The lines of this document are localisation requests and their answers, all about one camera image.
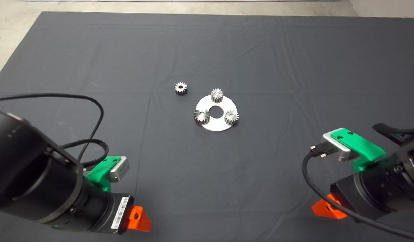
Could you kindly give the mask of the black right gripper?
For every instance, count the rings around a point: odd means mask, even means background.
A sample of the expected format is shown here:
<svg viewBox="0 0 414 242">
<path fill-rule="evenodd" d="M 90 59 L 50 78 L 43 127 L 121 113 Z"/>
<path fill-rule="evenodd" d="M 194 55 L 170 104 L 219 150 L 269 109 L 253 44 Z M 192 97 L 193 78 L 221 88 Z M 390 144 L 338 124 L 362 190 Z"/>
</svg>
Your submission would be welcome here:
<svg viewBox="0 0 414 242">
<path fill-rule="evenodd" d="M 377 220 L 382 217 L 382 210 L 364 190 L 359 173 L 345 177 L 330 184 L 330 193 L 342 206 L 360 216 Z M 344 219 L 345 213 L 334 209 L 327 201 L 321 199 L 311 207 L 316 216 L 331 219 Z"/>
</svg>

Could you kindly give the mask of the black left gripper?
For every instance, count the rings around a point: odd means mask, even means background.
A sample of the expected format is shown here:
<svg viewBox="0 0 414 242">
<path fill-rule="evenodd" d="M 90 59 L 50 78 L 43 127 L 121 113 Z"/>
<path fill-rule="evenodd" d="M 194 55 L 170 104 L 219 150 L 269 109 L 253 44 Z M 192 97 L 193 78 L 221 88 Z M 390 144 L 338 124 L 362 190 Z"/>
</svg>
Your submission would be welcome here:
<svg viewBox="0 0 414 242">
<path fill-rule="evenodd" d="M 129 230 L 151 231 L 152 223 L 144 208 L 133 206 L 134 197 L 127 193 L 109 193 L 109 205 L 103 222 L 103 232 L 123 234 Z"/>
</svg>

